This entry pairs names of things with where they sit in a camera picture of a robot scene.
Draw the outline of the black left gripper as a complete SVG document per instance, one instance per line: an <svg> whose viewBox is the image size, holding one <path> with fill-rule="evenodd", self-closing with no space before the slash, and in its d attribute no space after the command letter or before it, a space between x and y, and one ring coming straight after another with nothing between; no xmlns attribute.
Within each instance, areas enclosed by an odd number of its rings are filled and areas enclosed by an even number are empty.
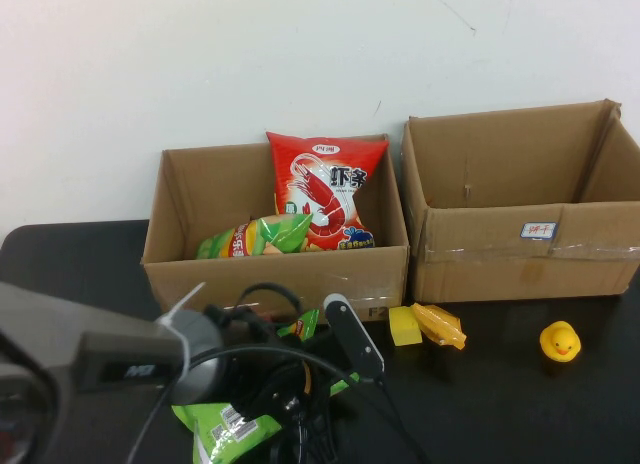
<svg viewBox="0 0 640 464"><path fill-rule="evenodd" d="M288 322L255 314L243 308L224 310L219 317L225 346L277 347L311 354L343 372L350 362L333 332L317 330L317 313L307 311ZM338 378L320 366L280 352L243 352L220 359L219 400L244 417L263 415L288 424L301 414L313 414L328 400L329 386ZM329 411L316 414L305 424L307 463L338 464ZM275 436L269 451L270 464L300 462L300 426L287 427Z"/></svg>

